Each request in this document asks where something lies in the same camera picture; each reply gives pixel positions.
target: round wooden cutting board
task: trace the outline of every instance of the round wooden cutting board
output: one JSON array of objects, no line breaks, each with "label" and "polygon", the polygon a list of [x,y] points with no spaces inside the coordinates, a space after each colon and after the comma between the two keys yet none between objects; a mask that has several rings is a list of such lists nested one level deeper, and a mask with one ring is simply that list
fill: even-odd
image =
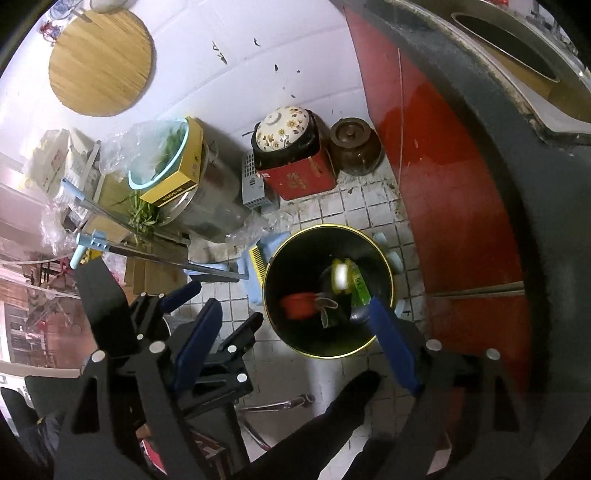
[{"label": "round wooden cutting board", "polygon": [[133,13],[85,12],[57,37],[49,81],[66,107],[81,115],[113,116],[140,96],[152,68],[152,38]]}]

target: metal rod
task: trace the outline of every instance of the metal rod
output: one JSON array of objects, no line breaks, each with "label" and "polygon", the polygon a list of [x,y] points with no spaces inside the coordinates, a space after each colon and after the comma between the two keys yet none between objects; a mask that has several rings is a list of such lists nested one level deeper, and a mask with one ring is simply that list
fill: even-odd
[{"label": "metal rod", "polygon": [[523,295],[525,294],[525,287],[522,281],[513,283],[505,283],[503,285],[492,285],[489,287],[467,288],[465,290],[445,291],[430,294],[431,297],[449,298],[449,297],[476,297],[476,296],[499,296],[506,295]]},{"label": "metal rod", "polygon": [[263,439],[263,437],[261,437],[259,435],[259,433],[254,429],[254,427],[250,424],[250,422],[247,419],[240,417],[240,418],[238,418],[238,423],[240,423],[240,425],[242,425],[242,427],[246,430],[247,434],[249,434],[251,436],[251,438],[255,441],[255,443],[259,447],[261,447],[266,452],[271,450],[271,445],[269,445]]},{"label": "metal rod", "polygon": [[177,267],[185,268],[187,270],[193,270],[200,273],[206,273],[214,275],[215,277],[231,279],[231,280],[248,280],[248,275],[244,273],[230,272],[227,270],[218,270],[217,268],[206,267],[205,265],[195,264],[190,261],[177,261],[168,260],[159,257],[155,254],[149,254],[142,252],[136,248],[128,247],[127,245],[116,244],[109,241],[104,241],[109,245],[109,252],[114,254],[123,255],[125,257],[137,257],[145,260],[150,260],[156,263],[163,263],[167,265],[176,265]]},{"label": "metal rod", "polygon": [[[104,209],[103,207],[101,207],[98,203],[95,203],[94,201],[87,198],[86,195],[80,189],[75,187],[74,184],[72,182],[70,182],[69,180],[63,179],[61,181],[61,183],[62,183],[63,187],[68,192],[72,193],[75,196],[74,202],[78,206],[110,219],[111,221],[115,222],[117,225],[125,228],[126,230],[129,230],[131,233],[133,233],[137,237],[141,238],[142,240],[145,240],[146,242],[153,242],[154,241],[154,239],[146,236],[146,234],[144,234],[144,233],[140,232],[139,230],[137,230],[136,228],[132,227],[126,221],[126,219],[122,219],[118,213],[110,212],[110,211]],[[183,243],[182,241],[180,241],[180,239],[174,238],[174,237],[172,237],[170,235],[166,235],[164,233],[154,232],[154,235],[158,236],[164,240],[168,240],[170,242],[176,243],[176,244]]]},{"label": "metal rod", "polygon": [[255,412],[255,411],[279,411],[290,410],[297,407],[309,407],[316,401],[314,395],[303,394],[293,400],[282,401],[279,403],[271,403],[268,405],[258,405],[256,407],[241,407],[238,409],[239,413]]}]

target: metal stool leg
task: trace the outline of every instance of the metal stool leg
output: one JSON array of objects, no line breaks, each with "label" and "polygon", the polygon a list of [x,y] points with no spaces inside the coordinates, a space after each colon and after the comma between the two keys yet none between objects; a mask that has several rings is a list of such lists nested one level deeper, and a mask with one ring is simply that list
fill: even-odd
[{"label": "metal stool leg", "polygon": [[248,412],[262,412],[262,411],[279,411],[279,410],[291,410],[292,408],[297,407],[310,407],[316,398],[314,395],[310,394],[302,394],[299,397],[294,398],[293,400],[287,400],[279,403],[271,403],[268,405],[260,405],[256,407],[241,407],[236,409],[236,413],[238,415],[238,423],[246,430],[246,432],[252,437],[255,443],[261,447],[263,450],[268,452],[271,450],[271,446],[259,435],[259,433],[254,429],[252,424],[245,418],[245,413]]}]

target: floral pot lid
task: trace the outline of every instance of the floral pot lid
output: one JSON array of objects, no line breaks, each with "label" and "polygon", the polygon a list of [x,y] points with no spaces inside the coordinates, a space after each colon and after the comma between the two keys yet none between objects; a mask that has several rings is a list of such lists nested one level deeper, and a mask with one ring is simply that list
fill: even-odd
[{"label": "floral pot lid", "polygon": [[256,144],[263,152],[282,150],[294,143],[308,128],[310,115],[299,106],[273,110],[256,130]]}]

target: red cabinet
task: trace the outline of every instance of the red cabinet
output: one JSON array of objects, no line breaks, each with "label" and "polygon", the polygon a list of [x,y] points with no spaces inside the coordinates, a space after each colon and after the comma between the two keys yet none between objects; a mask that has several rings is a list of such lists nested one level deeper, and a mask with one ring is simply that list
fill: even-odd
[{"label": "red cabinet", "polygon": [[524,296],[438,300],[429,294],[523,280],[517,245],[475,142],[436,88],[396,45],[346,9],[371,117],[416,243],[434,335],[465,353],[501,351],[527,384],[530,334]]}]

